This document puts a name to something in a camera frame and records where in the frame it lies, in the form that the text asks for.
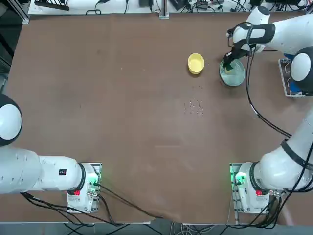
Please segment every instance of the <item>black cable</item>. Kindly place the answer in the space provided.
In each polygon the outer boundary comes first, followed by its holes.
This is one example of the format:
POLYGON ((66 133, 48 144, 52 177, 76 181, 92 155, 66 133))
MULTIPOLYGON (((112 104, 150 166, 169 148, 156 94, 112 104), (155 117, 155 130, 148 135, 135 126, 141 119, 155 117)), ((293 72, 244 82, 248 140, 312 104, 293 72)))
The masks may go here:
POLYGON ((77 233, 77 234, 81 235, 81 233, 79 233, 77 230, 79 230, 79 229, 82 228, 82 227, 93 227, 94 225, 95 225, 95 224, 82 224, 82 225, 80 225, 78 228, 73 229, 73 228, 71 228, 69 225, 64 224, 65 227, 67 227, 68 229, 71 230, 71 232, 69 232, 67 235, 70 235, 70 234, 72 234, 72 233, 77 233))
POLYGON ((157 0, 156 0, 156 4, 157 4, 157 7, 158 7, 159 11, 162 11, 160 6, 159 6, 159 4, 158 4, 158 2, 157 2, 157 0))
POLYGON ((112 190, 108 189, 107 187, 105 187, 105 186, 103 186, 103 185, 100 185, 100 184, 98 184, 98 183, 95 183, 95 184, 93 184, 93 185, 99 186, 99 187, 105 189, 106 191, 112 193, 115 197, 117 197, 117 198, 119 198, 120 200, 122 200, 122 201, 123 201, 124 203, 126 203, 127 205, 136 208, 137 210, 139 210, 139 211, 145 213, 145 214, 148 215, 148 216, 151 216, 151 217, 154 217, 154 218, 158 218, 158 219, 163 219, 163 217, 156 216, 156 215, 154 215, 154 214, 151 214, 151 213, 145 211, 144 209, 142 209, 142 208, 140 208, 139 206, 135 205, 134 203, 131 203, 130 201, 124 199, 123 197, 121 197, 120 195, 118 195, 117 193, 113 192, 112 190))
POLYGON ((222 12, 224 12, 224 11, 223 11, 223 6, 220 4, 219 0, 216 0, 216 2, 217 2, 217 3, 218 3, 218 5, 219 5, 218 9, 221 9, 221 10, 222 10, 222 12))
POLYGON ((229 227, 228 226, 226 226, 221 232, 220 232, 220 234, 219 235, 222 235, 225 231, 226 231, 226 229, 228 229, 229 227))
POLYGON ((148 224, 144 224, 144 226, 148 227, 149 229, 155 231, 156 233, 160 234, 160 235, 163 235, 163 233, 159 232, 158 230, 152 228, 151 226, 149 226, 148 224))
POLYGON ((275 3, 274 3, 274 5, 273 5, 273 7, 269 10, 269 11, 271 11, 272 9, 274 9, 274 7, 276 6, 276 1, 275 1, 275 3))
POLYGON ((213 9, 213 7, 211 7, 211 6, 208 5, 207 8, 212 9, 212 10, 216 13, 216 11, 213 9))
POLYGON ((99 198, 101 199, 101 201, 104 203, 104 205, 105 205, 105 207, 106 207, 106 211, 107 211, 107 214, 108 214, 108 217, 109 217, 110 222, 111 222, 113 225, 115 225, 115 226, 121 226, 121 225, 123 225, 123 224, 116 224, 116 223, 114 222, 114 220, 112 219, 112 216, 111 216, 111 213, 110 213, 110 210, 109 210, 109 206, 108 206, 106 200, 104 199, 104 197, 103 197, 102 195, 99 194, 98 196, 99 196, 99 198))
POLYGON ((85 226, 84 224, 81 225, 81 226, 79 226, 79 227, 76 228, 76 229, 71 228, 71 227, 70 227, 69 225, 67 225, 67 224, 64 224, 64 226, 67 227, 68 229, 72 230, 72 231, 71 231, 70 233, 68 233, 67 235, 70 235, 70 234, 72 234, 72 233, 76 233, 76 234, 78 234, 78 235, 84 235, 84 234, 82 234, 82 233, 80 233, 80 232, 77 231, 77 230, 80 229, 81 227, 85 226))
POLYGON ((72 211, 80 212, 81 214, 84 214, 84 215, 87 215, 87 216, 89 216, 89 217, 91 217, 91 218, 100 220, 101 222, 105 222, 105 223, 108 223, 108 224, 112 224, 112 223, 110 223, 110 222, 108 222, 108 221, 106 221, 106 220, 104 220, 104 219, 102 219, 102 218, 99 218, 99 217, 97 217, 97 216, 93 216, 93 215, 91 215, 91 214, 89 214, 89 213, 86 213, 86 212, 84 212, 84 211, 78 210, 78 209, 76 209, 76 208, 72 208, 72 207, 68 207, 68 206, 56 205, 56 204, 53 204, 53 203, 46 202, 46 201, 44 201, 44 200, 40 200, 40 199, 38 199, 38 198, 35 198, 33 195, 31 195, 31 194, 29 194, 29 193, 23 193, 23 196, 24 196, 26 199, 33 200, 33 201, 36 201, 36 202, 40 202, 40 203, 43 203, 43 204, 45 204, 45 205, 47 205, 47 206, 57 207, 57 208, 55 208, 55 209, 57 209, 57 210, 60 210, 60 209, 58 209, 58 208, 64 208, 64 209, 66 209, 66 210, 72 210, 72 211))
POLYGON ((286 136, 287 138, 291 137, 291 134, 289 134, 288 132, 280 129, 279 127, 277 127, 276 125, 274 125, 273 123, 271 123, 269 120, 267 120, 265 117, 263 117, 260 112, 254 107, 252 100, 250 98, 249 95, 249 83, 250 83, 250 70, 251 70, 251 65, 252 65, 252 61, 254 58, 254 54, 255 54, 255 50, 256 47, 254 48, 254 53, 252 54, 252 58, 251 58, 251 63, 249 64, 250 61, 250 56, 248 57, 248 62, 247 62, 247 69, 246 69, 246 93, 247 93, 247 97, 248 97, 248 101, 250 106, 252 107, 252 109, 254 110, 254 112, 256 113, 256 115, 258 116, 258 118, 260 120, 262 120, 265 124, 267 124, 268 126, 270 126, 271 128, 273 128, 275 131, 279 132, 280 134, 286 136))
POLYGON ((124 11, 124 14, 126 14, 126 11, 127 11, 127 7, 128 7, 128 1, 129 1, 129 0, 126 0, 126 7, 125 7, 125 11, 124 11))
POLYGON ((120 228, 118 228, 118 229, 116 229, 116 230, 114 230, 114 231, 112 231, 112 232, 109 232, 109 233, 107 233, 107 234, 104 234, 104 235, 111 235, 111 234, 114 234, 114 233, 120 231, 121 229, 126 228, 127 226, 130 226, 130 224, 126 224, 126 225, 124 225, 123 227, 120 227, 120 228))
POLYGON ((196 228, 196 226, 195 226, 195 225, 193 225, 192 227, 194 228, 194 230, 196 230, 196 232, 197 232, 197 233, 196 233, 196 235, 198 235, 198 234, 200 234, 200 235, 201 235, 200 231, 196 228))
POLYGON ((88 10, 86 11, 86 15, 88 15, 89 12, 94 12, 96 15, 101 15, 102 12, 99 9, 96 9, 97 5, 101 2, 101 0, 99 0, 96 5, 94 6, 94 10, 88 10))
POLYGON ((66 218, 70 223, 75 224, 75 222, 73 222, 70 218, 68 218, 66 215, 64 215, 64 214, 61 213, 61 212, 70 214, 70 215, 72 215, 80 224, 84 224, 82 221, 80 221, 80 220, 79 220, 75 215, 73 215, 72 213, 67 212, 67 211, 65 211, 65 210, 62 210, 62 209, 54 208, 54 207, 52 207, 52 206, 44 206, 44 205, 37 204, 37 203, 35 203, 35 202, 32 202, 32 201, 31 201, 29 198, 27 198, 24 194, 25 194, 25 193, 21 193, 21 195, 22 195, 28 202, 30 202, 31 204, 33 204, 33 205, 35 205, 35 206, 38 206, 38 207, 42 207, 42 208, 46 208, 46 209, 49 209, 49 210, 56 211, 56 212, 58 212, 60 215, 62 215, 64 218, 66 218))
POLYGON ((198 235, 198 234, 201 235, 201 233, 202 233, 204 230, 207 230, 207 229, 209 229, 209 228, 212 228, 213 226, 214 226, 214 225, 209 225, 209 226, 206 226, 206 227, 204 227, 204 228, 198 230, 198 229, 196 228, 196 226, 193 225, 194 229, 197 231, 197 233, 196 233, 195 235, 198 235))
POLYGON ((184 8, 181 10, 181 13, 184 11, 185 8, 186 8, 186 5, 185 5, 184 8))
POLYGON ((241 8, 243 11, 245 11, 244 6, 242 6, 242 5, 239 3, 240 0, 238 0, 238 1, 230 0, 230 1, 233 1, 234 3, 238 3, 238 5, 240 6, 240 8, 241 8))
POLYGON ((196 0, 196 3, 195 3, 195 6, 196 6, 197 12, 199 13, 199 11, 198 11, 198 6, 197 6, 197 0, 196 0))

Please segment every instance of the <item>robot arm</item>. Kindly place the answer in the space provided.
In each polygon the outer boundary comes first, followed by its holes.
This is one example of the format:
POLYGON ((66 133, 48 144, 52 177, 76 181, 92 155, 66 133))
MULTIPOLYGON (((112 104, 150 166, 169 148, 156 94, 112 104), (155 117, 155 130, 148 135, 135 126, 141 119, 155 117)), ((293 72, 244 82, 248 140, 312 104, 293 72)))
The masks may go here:
POLYGON ((223 58, 223 67, 231 70, 235 59, 256 53, 265 46, 293 57, 291 77, 304 95, 313 95, 313 15, 307 14, 287 20, 268 23, 269 11, 256 7, 246 22, 227 31, 233 45, 223 58))
MULTIPOLYGON (((230 62, 265 46, 289 54, 291 78, 305 95, 313 94, 313 15, 268 23, 269 12, 255 8, 247 22, 228 31, 232 50, 224 56, 223 67, 231 70, 230 62)), ((260 213, 268 204, 270 190, 292 189, 305 167, 296 190, 313 188, 313 157, 305 161, 313 143, 313 108, 294 135, 265 154, 259 162, 244 163, 236 176, 238 192, 245 213, 260 213)))
POLYGON ((0 194, 30 190, 67 192, 67 204, 91 212, 99 176, 89 163, 64 156, 38 156, 26 149, 9 147, 22 129, 18 105, 0 94, 0 194))

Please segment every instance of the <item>brown table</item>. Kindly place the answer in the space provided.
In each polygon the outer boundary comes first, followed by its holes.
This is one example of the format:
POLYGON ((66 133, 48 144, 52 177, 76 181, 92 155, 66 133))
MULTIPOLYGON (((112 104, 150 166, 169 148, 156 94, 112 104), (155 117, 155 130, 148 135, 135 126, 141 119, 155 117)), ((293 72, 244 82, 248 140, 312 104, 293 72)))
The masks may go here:
MULTIPOLYGON (((273 13, 271 20, 299 14, 273 13)), ((229 163, 257 161, 283 139, 255 118, 242 86, 230 89, 220 82, 219 63, 229 51, 226 30, 247 16, 32 19, 22 29, 7 87, 24 118, 14 146, 102 162, 102 183, 151 213, 178 222, 225 223, 229 163), (193 52, 205 58, 196 78, 186 68, 193 52)), ((264 116, 292 133, 310 99, 284 96, 280 57, 255 56, 251 97, 264 116)), ((35 195, 66 204, 64 193, 35 195)), ((109 196, 107 201, 117 221, 152 219, 109 196)), ((3 222, 64 221, 20 195, 1 195, 0 205, 3 222)), ((287 209, 295 224, 312 225, 312 194, 292 196, 287 209)), ((102 206, 97 215, 107 218, 102 206)), ((233 222, 233 210, 230 215, 233 222)))

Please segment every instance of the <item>blue component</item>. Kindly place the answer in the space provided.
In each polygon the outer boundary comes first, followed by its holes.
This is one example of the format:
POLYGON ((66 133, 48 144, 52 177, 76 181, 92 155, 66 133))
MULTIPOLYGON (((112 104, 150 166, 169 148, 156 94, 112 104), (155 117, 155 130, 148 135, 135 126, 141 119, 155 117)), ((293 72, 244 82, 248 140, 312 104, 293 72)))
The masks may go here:
POLYGON ((289 89, 292 91, 292 92, 300 92, 300 88, 298 88, 298 86, 296 85, 295 82, 290 82, 289 83, 289 89))
POLYGON ((288 59, 293 60, 294 59, 294 55, 290 55, 290 54, 284 54, 284 56, 286 56, 288 59))

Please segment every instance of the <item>yellow cup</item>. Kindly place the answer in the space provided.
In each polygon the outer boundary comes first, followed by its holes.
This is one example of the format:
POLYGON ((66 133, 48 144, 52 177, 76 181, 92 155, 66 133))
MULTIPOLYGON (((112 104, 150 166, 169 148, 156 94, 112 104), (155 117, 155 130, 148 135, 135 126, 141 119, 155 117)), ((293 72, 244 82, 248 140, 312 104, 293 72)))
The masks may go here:
POLYGON ((199 74, 204 68, 204 58, 198 53, 191 54, 188 58, 188 68, 192 74, 199 74))

